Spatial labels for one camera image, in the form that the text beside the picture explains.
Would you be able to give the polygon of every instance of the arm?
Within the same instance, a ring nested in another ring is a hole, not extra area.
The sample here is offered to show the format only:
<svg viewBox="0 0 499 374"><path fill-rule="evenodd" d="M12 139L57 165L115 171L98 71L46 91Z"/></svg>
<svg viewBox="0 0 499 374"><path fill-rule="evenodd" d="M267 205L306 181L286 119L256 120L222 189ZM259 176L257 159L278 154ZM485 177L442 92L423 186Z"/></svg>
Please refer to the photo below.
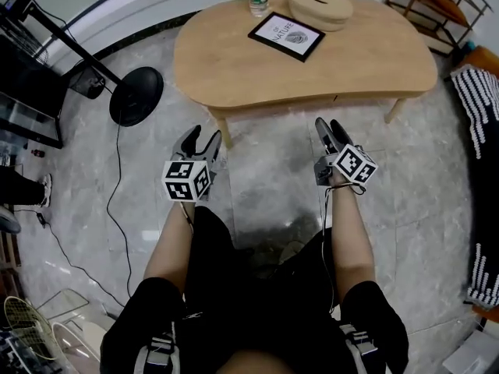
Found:
<svg viewBox="0 0 499 374"><path fill-rule="evenodd" d="M194 203L183 203L183 205L194 223ZM183 294L192 240L193 233L182 207L180 203L174 203L143 278L165 278L179 289L180 294Z"/></svg>
<svg viewBox="0 0 499 374"><path fill-rule="evenodd" d="M332 185L339 185L347 180L335 171L330 179ZM333 194L332 249L336 284L340 303L347 292L363 281L375 281L374 257L369 237L355 193L350 187L336 189Z"/></svg>

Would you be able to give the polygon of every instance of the picture frame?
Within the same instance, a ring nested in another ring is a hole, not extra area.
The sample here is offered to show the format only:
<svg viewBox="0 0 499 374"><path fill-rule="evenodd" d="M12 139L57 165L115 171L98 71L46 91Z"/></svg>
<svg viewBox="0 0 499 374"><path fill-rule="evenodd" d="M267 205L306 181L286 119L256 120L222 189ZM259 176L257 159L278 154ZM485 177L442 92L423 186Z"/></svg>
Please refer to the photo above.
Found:
<svg viewBox="0 0 499 374"><path fill-rule="evenodd" d="M250 39L305 62L326 34L296 19L271 12L248 33Z"/></svg>

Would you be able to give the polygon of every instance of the shelf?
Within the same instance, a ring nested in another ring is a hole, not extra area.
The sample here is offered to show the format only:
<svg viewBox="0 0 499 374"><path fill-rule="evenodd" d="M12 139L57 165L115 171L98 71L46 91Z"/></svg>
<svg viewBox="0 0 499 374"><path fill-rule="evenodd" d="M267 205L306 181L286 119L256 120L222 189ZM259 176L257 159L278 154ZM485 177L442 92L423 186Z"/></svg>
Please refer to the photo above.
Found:
<svg viewBox="0 0 499 374"><path fill-rule="evenodd" d="M420 2L421 4L425 5L429 9L432 9L437 14L440 14L445 19L448 19L449 21L452 21L453 23L457 23L458 25L461 25L461 26L465 27L466 29L471 29L468 23L466 25L464 25L463 23L461 23L459 21L459 18L456 18L455 16L453 16L449 12L445 11L444 9L442 9L440 6L436 5L431 0L417 0L417 1Z"/></svg>

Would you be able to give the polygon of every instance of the gray tile floor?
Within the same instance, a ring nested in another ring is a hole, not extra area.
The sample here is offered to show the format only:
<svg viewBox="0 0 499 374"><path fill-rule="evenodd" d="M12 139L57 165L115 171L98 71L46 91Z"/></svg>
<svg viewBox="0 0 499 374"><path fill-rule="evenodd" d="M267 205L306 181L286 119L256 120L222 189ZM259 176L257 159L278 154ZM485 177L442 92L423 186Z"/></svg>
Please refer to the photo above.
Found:
<svg viewBox="0 0 499 374"><path fill-rule="evenodd" d="M172 144L192 125L203 126L201 142L216 129L206 109L175 88L177 33L167 30L104 60L119 76L151 65L165 79L154 113L122 129L119 140L123 177L110 210L129 239L132 289L171 206L159 181ZM62 111L65 148L42 147L46 158L27 154L23 163L28 178L45 172L54 176L46 216L70 258L125 302L125 244L105 213L119 176L109 97L104 92L90 101L69 91ZM455 102L441 80L385 125L383 114L391 104L290 104L282 115L230 121L235 146L228 153L222 149L207 205L227 224L238 248L278 255L292 240L307 241L320 229L324 210L324 190L313 177L313 162L322 154L313 123L318 115L339 120L380 165L359 204L373 243L377 279L410 334L408 372L439 372L442 359L475 325L470 307L462 304L471 217L465 152ZM73 288L118 308L93 281L66 264L34 215L19 217L22 280L35 305L61 288Z"/></svg>

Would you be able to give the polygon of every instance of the sneaker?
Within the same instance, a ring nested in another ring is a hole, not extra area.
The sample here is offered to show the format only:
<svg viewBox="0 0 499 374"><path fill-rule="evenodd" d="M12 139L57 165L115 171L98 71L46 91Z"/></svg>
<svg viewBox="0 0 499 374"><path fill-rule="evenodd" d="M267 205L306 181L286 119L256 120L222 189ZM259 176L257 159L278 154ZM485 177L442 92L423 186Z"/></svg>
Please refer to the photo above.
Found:
<svg viewBox="0 0 499 374"><path fill-rule="evenodd" d="M50 205L50 195L52 194L52 175L45 175L40 183L45 187L45 195L43 201L38 205L41 208L47 208Z"/></svg>

